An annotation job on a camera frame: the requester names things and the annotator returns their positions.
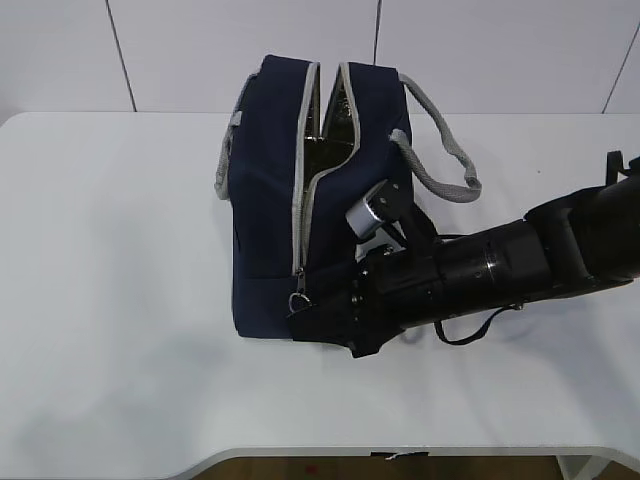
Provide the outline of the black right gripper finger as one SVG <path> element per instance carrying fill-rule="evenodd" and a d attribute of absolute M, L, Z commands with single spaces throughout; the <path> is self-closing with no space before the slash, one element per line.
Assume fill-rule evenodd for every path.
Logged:
<path fill-rule="evenodd" d="M 300 306 L 288 315 L 287 326 L 295 341 L 356 349 L 354 310 L 346 305 L 310 303 Z"/>

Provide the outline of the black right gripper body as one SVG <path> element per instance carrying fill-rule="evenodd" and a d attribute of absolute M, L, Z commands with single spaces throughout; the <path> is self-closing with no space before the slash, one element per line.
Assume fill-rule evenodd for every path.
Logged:
<path fill-rule="evenodd" d="M 549 286 L 544 248 L 523 220 L 423 251 L 374 249 L 355 270 L 344 345 L 354 357 L 372 355 L 408 328 L 524 304 Z"/>

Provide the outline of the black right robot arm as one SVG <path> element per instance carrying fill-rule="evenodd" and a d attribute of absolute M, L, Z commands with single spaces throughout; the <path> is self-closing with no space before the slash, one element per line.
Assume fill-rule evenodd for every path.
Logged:
<path fill-rule="evenodd" d="M 575 191 L 523 218 L 469 235 L 438 232 L 397 185 L 385 182 L 352 211 L 356 231 L 385 231 L 392 245 L 366 253 L 349 273 L 290 300 L 296 341 L 376 354 L 407 329 L 528 303 L 616 288 L 639 275 L 639 163 L 612 151 L 603 185 Z"/>

